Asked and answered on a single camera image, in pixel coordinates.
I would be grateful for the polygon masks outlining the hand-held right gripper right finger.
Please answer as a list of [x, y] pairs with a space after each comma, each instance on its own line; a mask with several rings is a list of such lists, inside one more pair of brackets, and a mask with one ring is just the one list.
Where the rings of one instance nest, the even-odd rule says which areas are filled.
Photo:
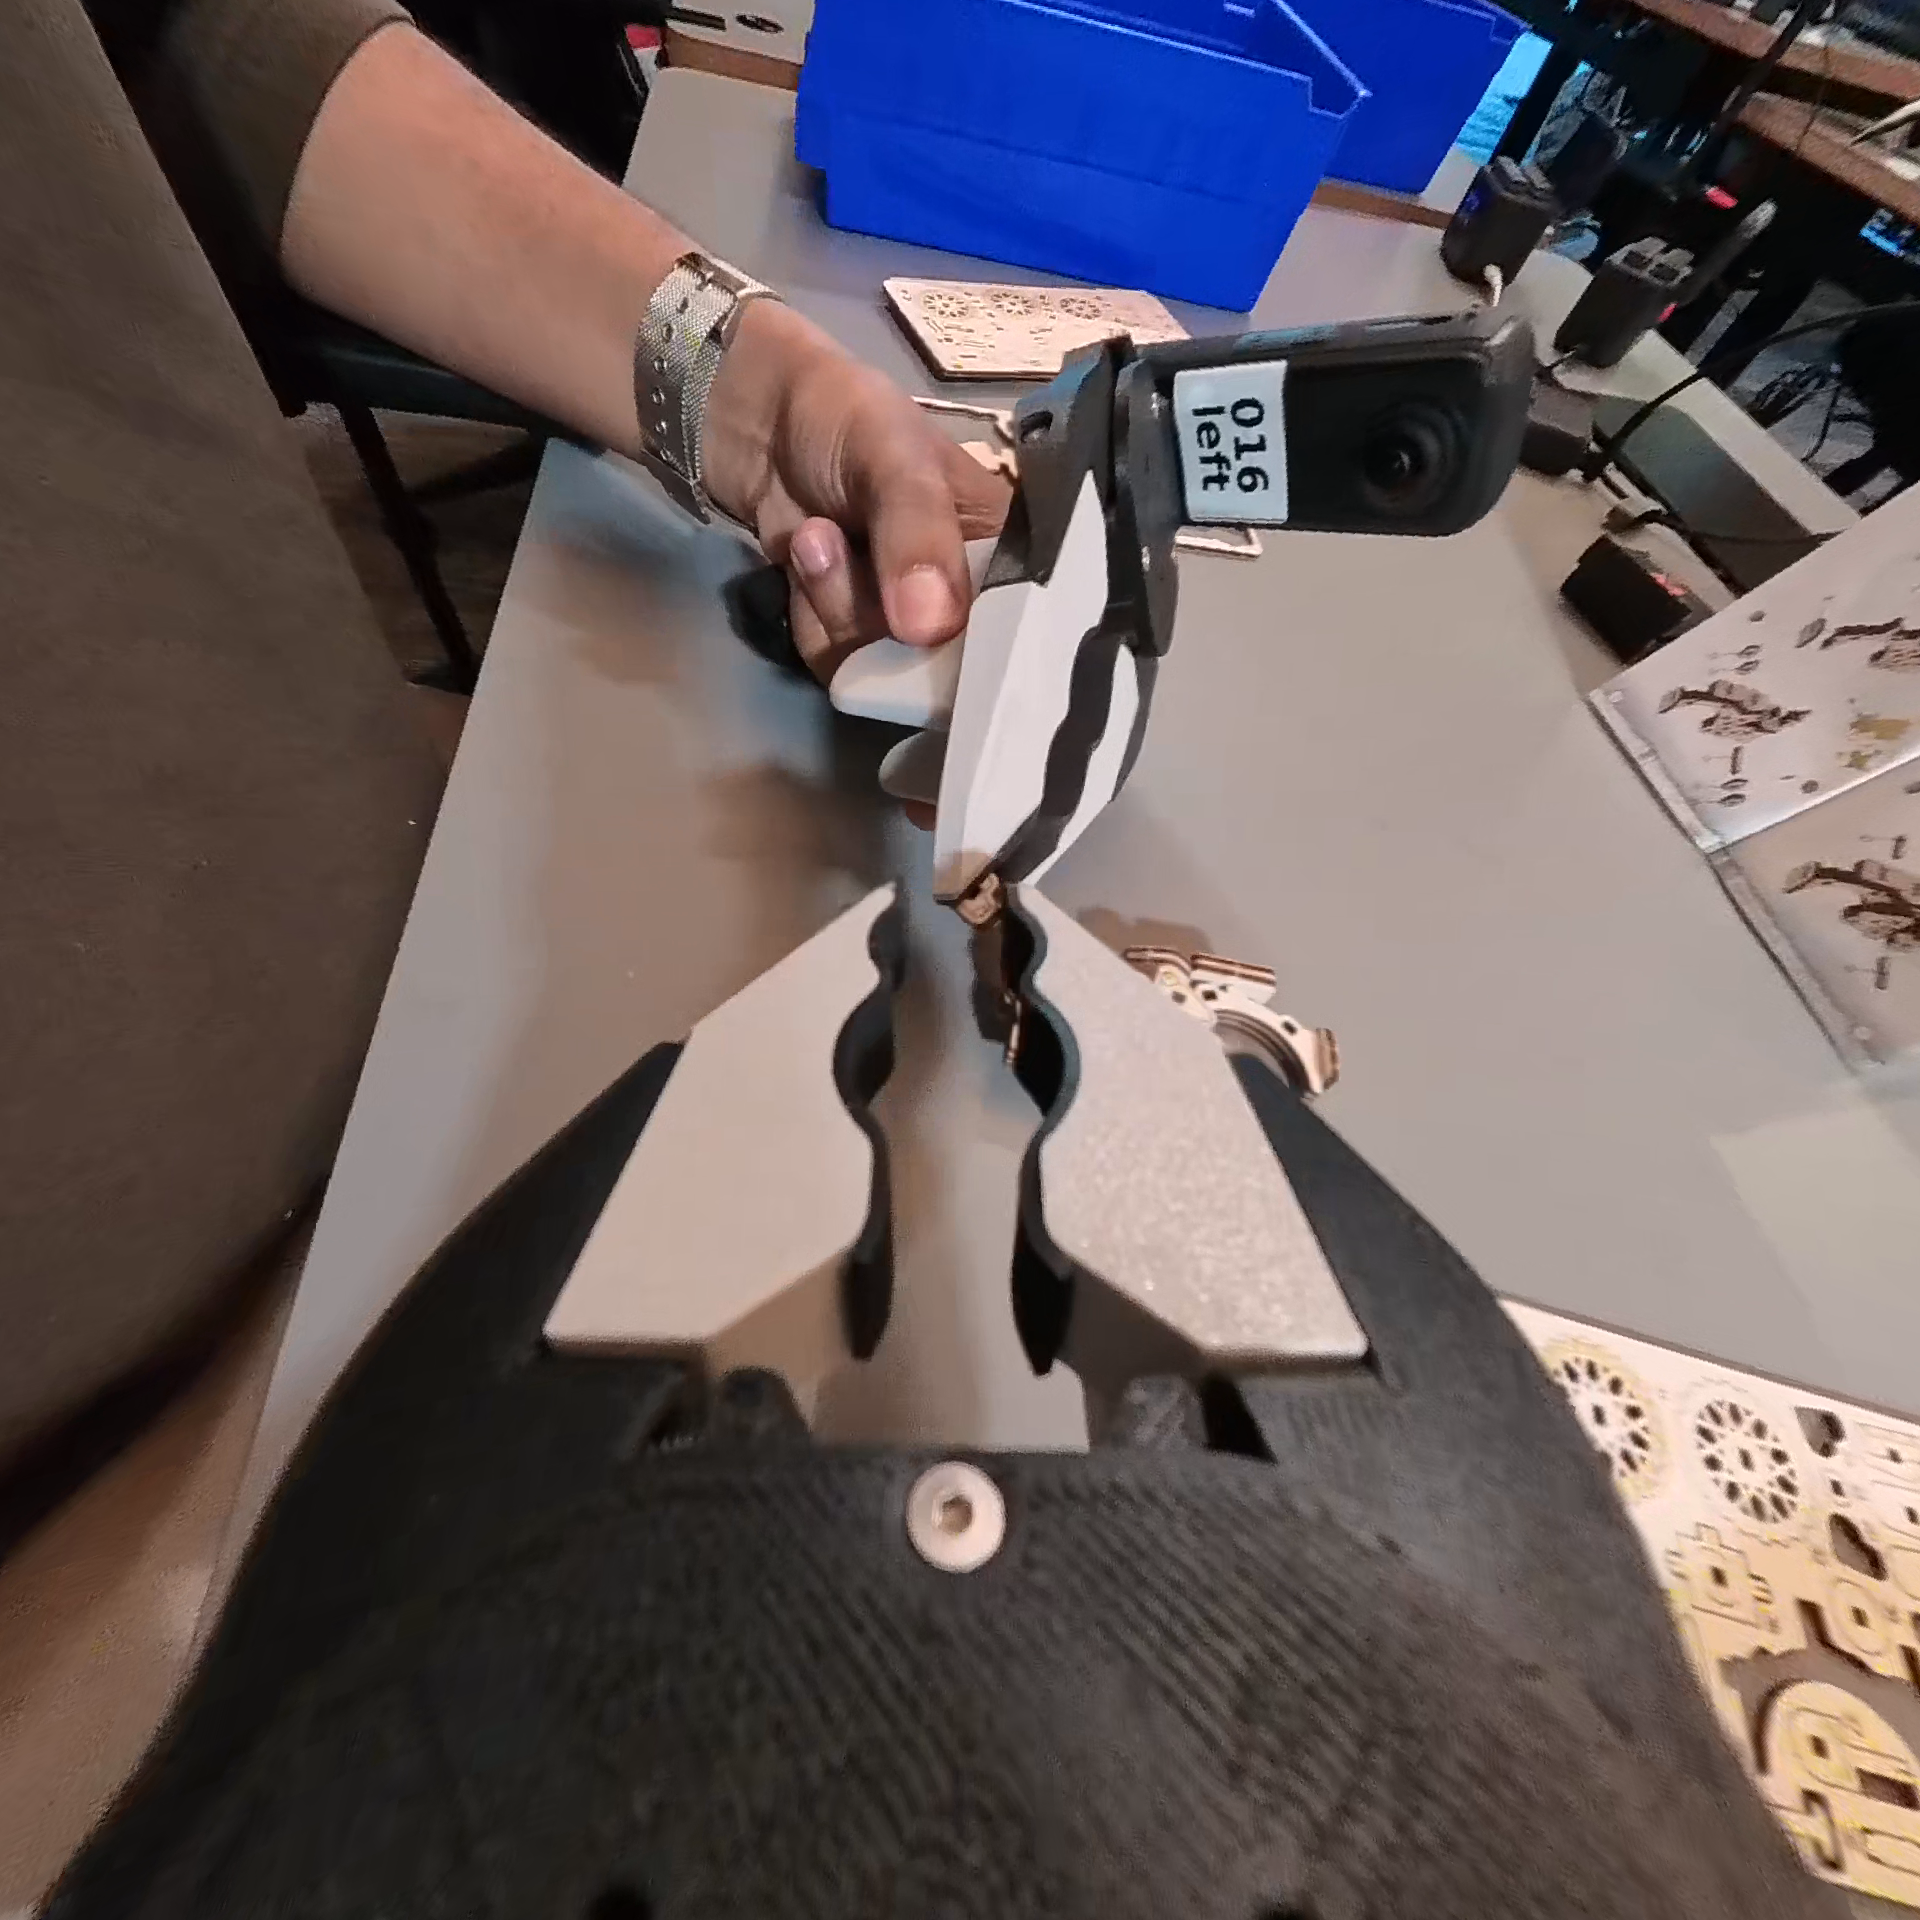
[[1076, 1380], [1088, 1440], [1116, 1434], [1138, 1382], [1363, 1368], [1370, 1334], [1242, 1069], [1298, 1092], [1035, 886], [1009, 896], [1009, 957], [1025, 998], [1016, 1078], [1038, 1110], [1016, 1326], [1038, 1376]]

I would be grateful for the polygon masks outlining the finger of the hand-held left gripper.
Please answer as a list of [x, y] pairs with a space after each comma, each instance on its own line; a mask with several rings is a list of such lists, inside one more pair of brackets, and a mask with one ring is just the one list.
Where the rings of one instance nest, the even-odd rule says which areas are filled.
[[1038, 746], [1040, 792], [996, 849], [996, 879], [1038, 882], [1110, 812], [1135, 773], [1160, 661], [1118, 630], [1090, 628], [1076, 645], [1063, 714]]
[[1083, 472], [1051, 573], [975, 604], [936, 807], [938, 901], [1040, 879], [1113, 799], [1110, 597], [1106, 513]]

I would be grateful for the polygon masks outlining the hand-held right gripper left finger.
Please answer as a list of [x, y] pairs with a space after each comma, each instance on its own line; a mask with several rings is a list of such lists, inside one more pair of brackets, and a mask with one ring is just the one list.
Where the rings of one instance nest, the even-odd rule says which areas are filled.
[[691, 1028], [544, 1318], [554, 1350], [710, 1390], [774, 1376], [799, 1413], [875, 1354], [897, 1236], [873, 1105], [903, 977], [888, 882]]

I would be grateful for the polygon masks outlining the wooden puzzle model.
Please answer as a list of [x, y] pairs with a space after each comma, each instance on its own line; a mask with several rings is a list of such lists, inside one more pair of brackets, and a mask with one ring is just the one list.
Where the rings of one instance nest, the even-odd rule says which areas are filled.
[[[1001, 948], [1004, 943], [977, 945], [977, 970], [1000, 970], [1000, 984], [977, 989], [977, 1018], [980, 1030], [1000, 1042], [1001, 1058], [1016, 1068], [1025, 1042], [1025, 998], [1012, 982], [1012, 962]], [[1265, 1060], [1302, 1097], [1319, 1097], [1338, 1082], [1338, 1036], [1275, 1006], [1274, 969], [1164, 943], [1122, 945], [1118, 957], [1184, 1015], [1212, 1028], [1224, 1048]]]

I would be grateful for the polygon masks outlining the person's left hand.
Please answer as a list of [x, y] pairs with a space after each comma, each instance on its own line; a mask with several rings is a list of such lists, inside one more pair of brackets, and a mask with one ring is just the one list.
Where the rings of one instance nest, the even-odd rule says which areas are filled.
[[1001, 533], [1011, 486], [787, 304], [745, 304], [703, 454], [714, 508], [784, 570], [817, 680], [879, 639], [938, 647], [968, 625], [969, 543]]

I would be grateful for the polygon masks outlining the black charger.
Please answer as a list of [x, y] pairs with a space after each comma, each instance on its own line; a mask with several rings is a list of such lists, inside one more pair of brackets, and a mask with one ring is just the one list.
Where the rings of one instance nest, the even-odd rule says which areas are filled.
[[1671, 316], [1691, 277], [1695, 256], [1657, 236], [1609, 253], [1552, 335], [1558, 361], [1617, 368]]
[[1500, 280], [1507, 288], [1560, 212], [1552, 182], [1536, 161], [1491, 157], [1443, 231], [1443, 265], [1460, 282], [1488, 290]]

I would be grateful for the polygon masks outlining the small black box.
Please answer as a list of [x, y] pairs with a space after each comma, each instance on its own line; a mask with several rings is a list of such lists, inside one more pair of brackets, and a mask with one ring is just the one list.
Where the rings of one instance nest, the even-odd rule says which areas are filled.
[[1714, 612], [1667, 564], [1611, 533], [1579, 553], [1558, 591], [1620, 668], [1659, 654]]

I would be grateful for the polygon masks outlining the flat dark device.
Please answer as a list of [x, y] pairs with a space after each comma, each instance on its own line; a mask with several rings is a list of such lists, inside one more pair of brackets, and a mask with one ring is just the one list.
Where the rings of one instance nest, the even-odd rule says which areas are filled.
[[1579, 368], [1535, 376], [1535, 409], [1566, 425], [1566, 477], [1667, 510], [1708, 543], [1783, 553], [1859, 520], [1822, 479], [1719, 396], [1638, 399]]

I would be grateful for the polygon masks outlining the stacked wooden parts sheets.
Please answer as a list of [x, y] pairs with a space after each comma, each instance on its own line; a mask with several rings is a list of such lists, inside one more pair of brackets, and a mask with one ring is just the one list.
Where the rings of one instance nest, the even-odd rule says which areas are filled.
[[955, 382], [1044, 382], [1116, 338], [1170, 345], [1188, 335], [1145, 292], [911, 277], [886, 279], [880, 292], [928, 370]]

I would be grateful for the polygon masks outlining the large blue plastic bin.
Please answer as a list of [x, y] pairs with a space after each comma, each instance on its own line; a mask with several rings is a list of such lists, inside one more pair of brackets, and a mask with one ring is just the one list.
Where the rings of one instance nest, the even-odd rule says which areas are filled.
[[1246, 313], [1366, 98], [1279, 1], [820, 1], [795, 154], [839, 231]]

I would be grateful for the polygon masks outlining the silver mesh wristwatch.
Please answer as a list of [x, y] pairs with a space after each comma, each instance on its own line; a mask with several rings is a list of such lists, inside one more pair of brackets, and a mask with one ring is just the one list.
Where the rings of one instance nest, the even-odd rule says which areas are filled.
[[689, 517], [720, 511], [705, 476], [714, 384], [745, 313], [777, 294], [722, 257], [691, 248], [654, 288], [633, 345], [639, 458]]

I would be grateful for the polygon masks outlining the puzzle instruction booklet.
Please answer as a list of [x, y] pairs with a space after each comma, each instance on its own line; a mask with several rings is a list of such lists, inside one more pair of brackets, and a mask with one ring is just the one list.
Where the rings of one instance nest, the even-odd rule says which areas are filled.
[[1590, 703], [1841, 1056], [1914, 1060], [1915, 486]]

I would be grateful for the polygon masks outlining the wooden gear parts sheet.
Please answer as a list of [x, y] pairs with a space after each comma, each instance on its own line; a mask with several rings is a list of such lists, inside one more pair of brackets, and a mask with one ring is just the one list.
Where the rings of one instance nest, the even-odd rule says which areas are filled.
[[1803, 1866], [1915, 1913], [1915, 1418], [1505, 1309], [1611, 1474], [1697, 1679]]

